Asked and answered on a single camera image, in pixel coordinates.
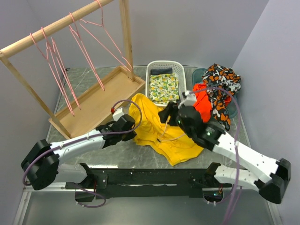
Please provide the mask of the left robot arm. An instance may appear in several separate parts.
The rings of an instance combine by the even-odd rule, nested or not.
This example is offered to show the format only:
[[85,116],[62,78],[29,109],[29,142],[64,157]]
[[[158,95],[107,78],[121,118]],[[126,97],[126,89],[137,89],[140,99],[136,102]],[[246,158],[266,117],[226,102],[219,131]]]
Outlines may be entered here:
[[41,190],[54,182],[73,182],[82,188],[93,184],[93,176],[86,164],[66,165],[69,159],[92,150],[104,149],[120,141],[135,137],[135,120],[128,114],[100,125],[94,130],[61,142],[36,142],[21,163],[28,185]]

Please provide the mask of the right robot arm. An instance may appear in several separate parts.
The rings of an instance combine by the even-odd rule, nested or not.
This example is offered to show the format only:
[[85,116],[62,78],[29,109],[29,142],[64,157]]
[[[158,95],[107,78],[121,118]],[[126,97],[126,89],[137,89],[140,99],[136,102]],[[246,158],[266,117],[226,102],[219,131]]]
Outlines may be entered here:
[[158,113],[161,123],[178,126],[198,146],[223,155],[242,166],[230,168],[212,163],[205,175],[206,183],[215,187],[219,183],[234,184],[257,191],[265,200],[280,204],[291,180],[291,163],[265,156],[235,141],[222,128],[203,122],[193,106],[179,108],[171,102]]

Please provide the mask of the yellow shorts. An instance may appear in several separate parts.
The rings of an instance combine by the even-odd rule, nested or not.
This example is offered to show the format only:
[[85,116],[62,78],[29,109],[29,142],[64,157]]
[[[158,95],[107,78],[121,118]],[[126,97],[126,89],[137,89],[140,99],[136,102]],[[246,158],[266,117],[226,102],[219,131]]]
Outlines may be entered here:
[[172,166],[197,157],[203,150],[189,138],[179,127],[160,122],[158,112],[161,107],[152,103],[144,94],[138,93],[131,99],[134,103],[128,114],[141,123],[135,130],[134,142],[139,146],[150,146],[163,155]]

